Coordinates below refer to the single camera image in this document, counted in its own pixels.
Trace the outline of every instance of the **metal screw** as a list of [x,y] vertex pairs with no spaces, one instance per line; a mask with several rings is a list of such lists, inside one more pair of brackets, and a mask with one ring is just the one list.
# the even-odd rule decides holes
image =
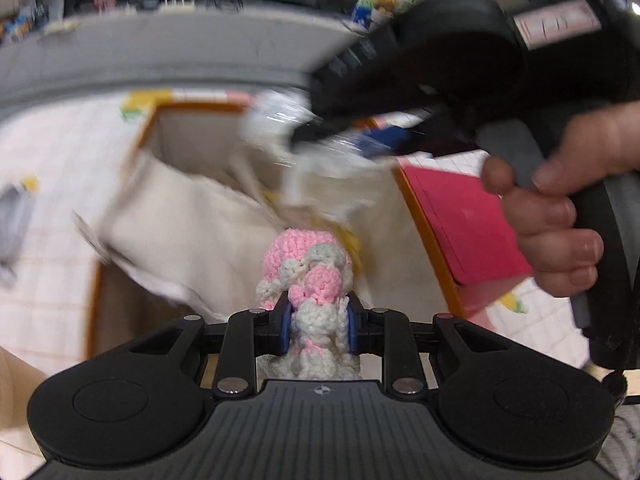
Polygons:
[[424,387],[424,384],[413,377],[400,377],[394,381],[392,387],[400,394],[411,395],[418,393]]
[[225,377],[218,381],[218,389],[226,394],[241,394],[249,387],[242,377]]

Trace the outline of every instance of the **beige cup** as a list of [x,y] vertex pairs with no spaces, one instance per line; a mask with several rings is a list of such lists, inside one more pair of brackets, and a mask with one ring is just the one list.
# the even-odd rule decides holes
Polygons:
[[27,423],[27,402],[45,379],[43,372],[0,348],[0,430]]

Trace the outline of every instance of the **white label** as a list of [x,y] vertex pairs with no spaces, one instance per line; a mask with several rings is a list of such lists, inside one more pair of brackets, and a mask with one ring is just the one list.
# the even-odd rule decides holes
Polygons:
[[525,12],[514,21],[529,50],[600,30],[598,17],[584,0]]

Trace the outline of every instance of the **crocheted toy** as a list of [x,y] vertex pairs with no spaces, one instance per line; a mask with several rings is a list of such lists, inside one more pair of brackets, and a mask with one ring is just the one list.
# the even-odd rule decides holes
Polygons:
[[347,334],[353,270],[334,235],[289,229],[271,244],[262,268],[258,304],[271,310],[288,290],[293,312],[289,351],[258,358],[258,373],[273,379],[359,379],[360,360],[349,354]]

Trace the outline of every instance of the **human hand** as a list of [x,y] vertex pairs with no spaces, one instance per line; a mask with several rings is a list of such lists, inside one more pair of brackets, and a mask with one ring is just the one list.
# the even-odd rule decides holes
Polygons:
[[534,269],[538,285],[562,298],[591,288],[604,246],[597,232],[572,228],[568,195],[607,175],[640,169],[640,102],[617,105],[572,119],[558,150],[537,168],[536,190],[515,186],[511,167],[490,156],[482,184],[502,195],[507,222]]

